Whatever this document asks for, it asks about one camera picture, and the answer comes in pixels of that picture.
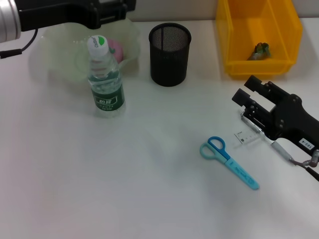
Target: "bottle cap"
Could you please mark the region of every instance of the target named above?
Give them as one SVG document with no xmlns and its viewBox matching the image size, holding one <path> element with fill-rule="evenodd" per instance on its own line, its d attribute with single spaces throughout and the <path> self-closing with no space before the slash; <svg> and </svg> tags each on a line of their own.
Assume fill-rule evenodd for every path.
<svg viewBox="0 0 319 239">
<path fill-rule="evenodd" d="M 109 44 L 105 37 L 95 35 L 89 38 L 88 49 L 92 58 L 102 57 L 109 52 Z"/>
</svg>

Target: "white tabletop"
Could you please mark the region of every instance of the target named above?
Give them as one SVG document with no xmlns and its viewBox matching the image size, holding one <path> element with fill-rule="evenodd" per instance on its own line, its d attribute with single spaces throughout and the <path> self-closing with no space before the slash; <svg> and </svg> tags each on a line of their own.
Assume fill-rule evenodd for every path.
<svg viewBox="0 0 319 239">
<path fill-rule="evenodd" d="M 276 84 L 319 119 L 319 19 L 302 22 L 298 63 Z M 151 80 L 148 34 L 158 22 L 136 23 L 142 52 L 125 69 L 127 110 L 114 119 L 95 116 L 88 83 L 70 87 L 54 72 L 39 79 L 30 64 L 36 44 L 0 60 L 1 239 L 319 237 L 318 181 L 261 140 L 234 146 L 234 133 L 248 129 L 231 100 L 236 91 L 272 104 L 222 73 L 213 21 L 180 23 L 192 34 L 186 80 L 173 88 Z M 1 49 L 22 47 L 32 34 Z M 215 135 L 258 191 L 200 156 Z"/>
</svg>

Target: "pink object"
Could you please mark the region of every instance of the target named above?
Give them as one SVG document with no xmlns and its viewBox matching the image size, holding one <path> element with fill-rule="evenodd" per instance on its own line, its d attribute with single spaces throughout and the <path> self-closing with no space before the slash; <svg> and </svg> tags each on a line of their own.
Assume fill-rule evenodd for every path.
<svg viewBox="0 0 319 239">
<path fill-rule="evenodd" d="M 107 41 L 109 44 L 110 52 L 113 54 L 117 62 L 120 64 L 124 58 L 122 46 L 115 40 L 107 39 Z"/>
</svg>

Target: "scissors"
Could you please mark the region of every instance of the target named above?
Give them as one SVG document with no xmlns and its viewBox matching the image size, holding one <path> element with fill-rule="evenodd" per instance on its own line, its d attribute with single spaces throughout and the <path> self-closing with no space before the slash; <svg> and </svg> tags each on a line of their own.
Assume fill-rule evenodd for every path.
<svg viewBox="0 0 319 239">
<path fill-rule="evenodd" d="M 221 142 L 221 149 L 212 143 L 212 140 L 214 139 Z M 208 148 L 210 151 L 214 153 L 214 155 L 205 154 L 203 151 L 204 148 Z M 236 174 L 251 189 L 259 189 L 259 184 L 226 152 L 226 144 L 222 138 L 216 136 L 209 138 L 208 142 L 204 143 L 200 147 L 200 154 L 205 159 L 216 159 L 222 164 L 224 164 L 230 171 Z"/>
</svg>

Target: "storage bin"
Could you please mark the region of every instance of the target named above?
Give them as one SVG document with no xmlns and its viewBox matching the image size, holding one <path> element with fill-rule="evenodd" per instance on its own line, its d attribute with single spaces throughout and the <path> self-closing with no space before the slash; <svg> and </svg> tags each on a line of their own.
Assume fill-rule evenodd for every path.
<svg viewBox="0 0 319 239">
<path fill-rule="evenodd" d="M 280 75 L 297 61 L 303 27 L 291 0 L 219 0 L 216 24 L 229 75 Z M 248 61 L 259 42 L 271 57 Z"/>
</svg>

